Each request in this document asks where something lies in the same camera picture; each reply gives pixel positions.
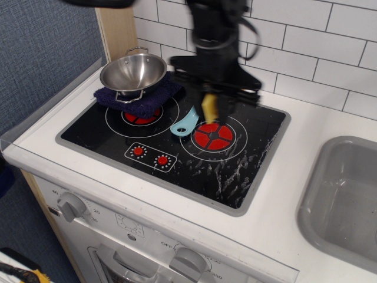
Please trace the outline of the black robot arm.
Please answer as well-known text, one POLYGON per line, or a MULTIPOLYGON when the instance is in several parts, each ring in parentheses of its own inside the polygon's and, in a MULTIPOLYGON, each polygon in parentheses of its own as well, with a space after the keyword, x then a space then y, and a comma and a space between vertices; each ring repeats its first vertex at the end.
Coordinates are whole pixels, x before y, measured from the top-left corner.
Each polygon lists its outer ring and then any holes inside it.
POLYGON ((194 56, 173 56, 172 79, 181 84, 187 99, 203 120, 224 124, 236 103, 258 105, 261 82, 242 69, 239 58, 240 26, 260 42, 257 29, 243 14, 246 1, 187 1, 193 20, 194 56))

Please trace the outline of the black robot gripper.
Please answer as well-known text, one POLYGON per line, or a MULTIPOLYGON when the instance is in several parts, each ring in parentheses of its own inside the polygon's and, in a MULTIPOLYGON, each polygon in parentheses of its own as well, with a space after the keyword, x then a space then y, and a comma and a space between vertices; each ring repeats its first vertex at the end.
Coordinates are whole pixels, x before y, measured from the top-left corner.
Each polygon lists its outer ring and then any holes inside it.
POLYGON ((236 104, 258 103, 262 84, 245 72, 238 62, 239 45, 199 46, 196 55, 173 56, 173 77, 186 90, 197 114, 203 114, 202 102, 207 93, 217 94, 218 120, 225 123, 236 104))

